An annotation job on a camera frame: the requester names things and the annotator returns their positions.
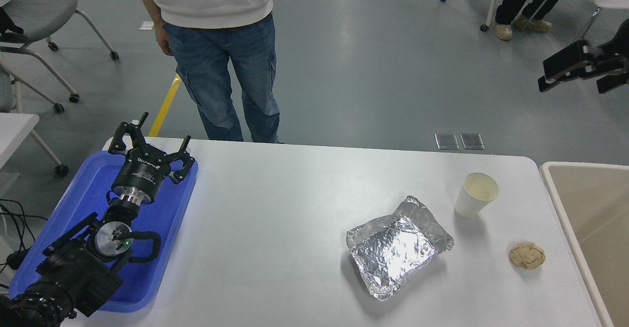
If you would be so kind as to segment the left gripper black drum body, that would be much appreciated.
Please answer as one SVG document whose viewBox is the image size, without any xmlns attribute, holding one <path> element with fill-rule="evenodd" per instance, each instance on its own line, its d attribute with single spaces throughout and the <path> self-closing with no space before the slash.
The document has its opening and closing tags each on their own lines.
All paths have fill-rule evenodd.
<svg viewBox="0 0 629 327">
<path fill-rule="evenodd" d="M 164 161 L 166 152 L 159 149 L 132 149 L 112 184 L 112 191 L 121 196 L 128 192 L 142 192 L 142 204 L 154 202 L 162 182 L 171 172 Z"/>
</svg>

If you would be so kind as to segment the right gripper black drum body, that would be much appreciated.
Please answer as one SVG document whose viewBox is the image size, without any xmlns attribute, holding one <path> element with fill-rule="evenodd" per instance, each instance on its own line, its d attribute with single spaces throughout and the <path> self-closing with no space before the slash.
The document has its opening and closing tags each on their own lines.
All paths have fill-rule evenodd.
<svg viewBox="0 0 629 327">
<path fill-rule="evenodd" d="M 597 72 L 627 72 L 629 54 L 629 20 L 620 24 L 611 40 L 597 47 Z"/>
</svg>

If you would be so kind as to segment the standing person's right hand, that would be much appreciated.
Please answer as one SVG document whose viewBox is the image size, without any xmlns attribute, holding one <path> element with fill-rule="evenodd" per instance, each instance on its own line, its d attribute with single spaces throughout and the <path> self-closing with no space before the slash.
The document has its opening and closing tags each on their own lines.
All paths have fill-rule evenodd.
<svg viewBox="0 0 629 327">
<path fill-rule="evenodd" d="M 154 22 L 154 34 L 155 40 L 159 45 L 162 53 L 166 56 L 173 57 L 173 52 L 170 47 L 169 36 L 166 29 L 164 29 L 162 23 Z"/>
</svg>

